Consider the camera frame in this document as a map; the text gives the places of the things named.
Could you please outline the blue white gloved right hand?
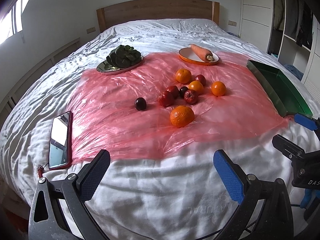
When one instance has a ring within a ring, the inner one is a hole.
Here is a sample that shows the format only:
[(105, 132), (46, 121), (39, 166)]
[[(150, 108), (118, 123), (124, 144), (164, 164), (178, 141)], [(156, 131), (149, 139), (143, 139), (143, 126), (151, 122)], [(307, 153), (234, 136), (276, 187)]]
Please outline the blue white gloved right hand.
[(319, 190), (305, 189), (304, 197), (300, 203), (301, 209), (310, 210), (313, 213), (319, 206)]

